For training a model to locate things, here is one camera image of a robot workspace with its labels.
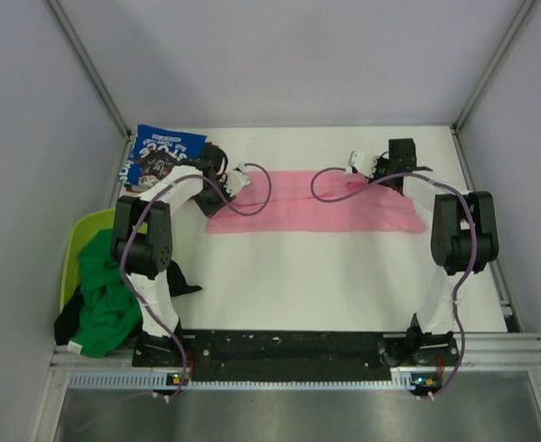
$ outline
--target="blue label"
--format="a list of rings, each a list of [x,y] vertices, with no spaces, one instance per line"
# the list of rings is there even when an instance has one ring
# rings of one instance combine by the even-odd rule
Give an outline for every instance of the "blue label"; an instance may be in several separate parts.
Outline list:
[[[152,187],[170,173],[175,160],[198,158],[205,138],[205,135],[139,124],[132,152],[119,179],[128,186]]]

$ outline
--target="white tag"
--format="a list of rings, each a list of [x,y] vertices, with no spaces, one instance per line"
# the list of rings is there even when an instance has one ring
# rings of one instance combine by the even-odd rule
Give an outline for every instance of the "white tag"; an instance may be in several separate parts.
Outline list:
[[[66,347],[66,350],[68,350],[71,353],[74,353],[75,355],[80,355],[80,352],[83,351],[83,346],[80,343],[75,343],[74,341],[68,341],[68,346]]]

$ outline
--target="white table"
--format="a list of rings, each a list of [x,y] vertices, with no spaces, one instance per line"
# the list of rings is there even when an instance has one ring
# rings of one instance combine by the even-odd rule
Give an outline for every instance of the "white table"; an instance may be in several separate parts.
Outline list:
[[[257,162],[268,170],[344,167],[351,150],[381,154],[390,138],[413,138],[419,165],[455,186],[465,180],[450,129],[310,127],[186,129],[207,134],[230,166]],[[196,204],[173,219],[173,256],[190,284],[204,289],[175,298],[184,328],[404,331],[425,295],[435,264],[429,229],[405,232],[206,234]],[[506,332],[489,269],[472,276],[460,316],[468,332]]]

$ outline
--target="black fabric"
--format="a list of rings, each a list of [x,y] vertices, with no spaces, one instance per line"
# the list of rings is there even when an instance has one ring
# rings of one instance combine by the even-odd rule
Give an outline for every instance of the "black fabric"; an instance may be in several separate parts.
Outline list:
[[[80,292],[79,285],[70,301],[62,309],[58,319],[53,323],[53,339],[56,341],[56,345],[68,344],[75,335],[80,325],[80,310],[84,304],[85,299]]]
[[[182,274],[180,267],[174,261],[170,261],[167,268],[168,290],[172,297],[179,297],[189,293],[195,293],[202,290],[200,285],[188,285],[185,275]]]

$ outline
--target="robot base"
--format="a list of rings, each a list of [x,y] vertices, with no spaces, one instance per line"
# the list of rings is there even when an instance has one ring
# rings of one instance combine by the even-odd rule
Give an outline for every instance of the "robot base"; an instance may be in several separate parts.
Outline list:
[[[180,323],[175,329],[175,336],[182,342]],[[182,366],[182,356],[172,338],[141,331],[135,342],[132,366]]]

